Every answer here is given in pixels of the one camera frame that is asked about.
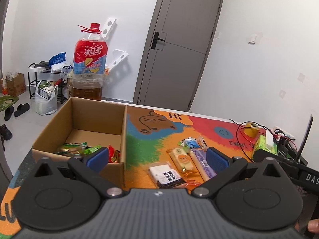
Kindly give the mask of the right hand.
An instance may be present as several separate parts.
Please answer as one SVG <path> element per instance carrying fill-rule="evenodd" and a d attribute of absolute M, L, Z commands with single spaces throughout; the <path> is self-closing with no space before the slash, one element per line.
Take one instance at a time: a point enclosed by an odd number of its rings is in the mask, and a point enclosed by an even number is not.
<path fill-rule="evenodd" d="M 308 222 L 307 229 L 314 234 L 319 233 L 319 219 L 313 219 Z"/>

